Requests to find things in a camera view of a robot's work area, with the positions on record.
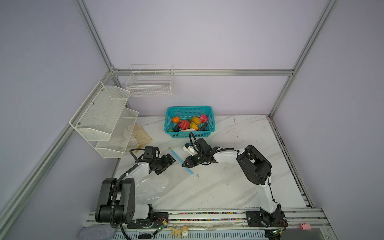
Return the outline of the clear zip top bag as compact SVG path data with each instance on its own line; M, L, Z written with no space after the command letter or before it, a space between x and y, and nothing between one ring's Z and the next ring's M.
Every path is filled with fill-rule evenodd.
M194 175L191 170L182 167L183 162L174 151L166 150L163 154L156 154L157 157L166 155L170 155L176 161L162 173L156 174L154 170L148 173L145 171L147 167L139 167L136 172L138 177L135 179L135 193L136 200L140 204L154 204L175 188L180 187L188 177Z

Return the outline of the yellow toy mango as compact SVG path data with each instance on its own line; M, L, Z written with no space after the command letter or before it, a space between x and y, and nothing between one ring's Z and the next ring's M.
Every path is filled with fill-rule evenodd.
M192 117L192 122L195 123L197 126L199 126L202 123L201 119L196 116Z

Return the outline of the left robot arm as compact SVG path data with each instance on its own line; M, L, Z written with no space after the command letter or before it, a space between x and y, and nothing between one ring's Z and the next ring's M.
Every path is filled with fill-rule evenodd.
M112 228L123 224L138 223L145 228L155 223L154 208L151 204L136 201L136 184L154 172L163 173L176 160L171 155L141 155L134 165L119 178L103 180L95 212L97 223L108 223Z

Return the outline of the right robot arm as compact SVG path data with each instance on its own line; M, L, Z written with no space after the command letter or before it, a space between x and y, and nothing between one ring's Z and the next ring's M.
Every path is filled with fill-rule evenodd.
M183 150L190 155L184 160L184 168L194 168L198 165L230 163L238 164L245 177L258 188L260 200L260 224L272 227L283 220L281 204L273 197L270 177L272 164L254 146L244 149L211 147L203 138L196 139L190 135L190 141Z

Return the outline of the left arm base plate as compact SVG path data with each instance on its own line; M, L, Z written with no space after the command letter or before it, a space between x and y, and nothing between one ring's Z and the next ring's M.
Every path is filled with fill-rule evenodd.
M149 214L149 217L143 220L134 220L127 224L128 229L157 229L163 222L168 222L169 213L158 212Z

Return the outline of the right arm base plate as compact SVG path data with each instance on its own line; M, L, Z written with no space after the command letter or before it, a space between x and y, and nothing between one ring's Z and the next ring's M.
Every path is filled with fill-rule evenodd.
M285 213L276 209L272 214L260 211L247 211L246 219L249 227L287 227L288 222Z

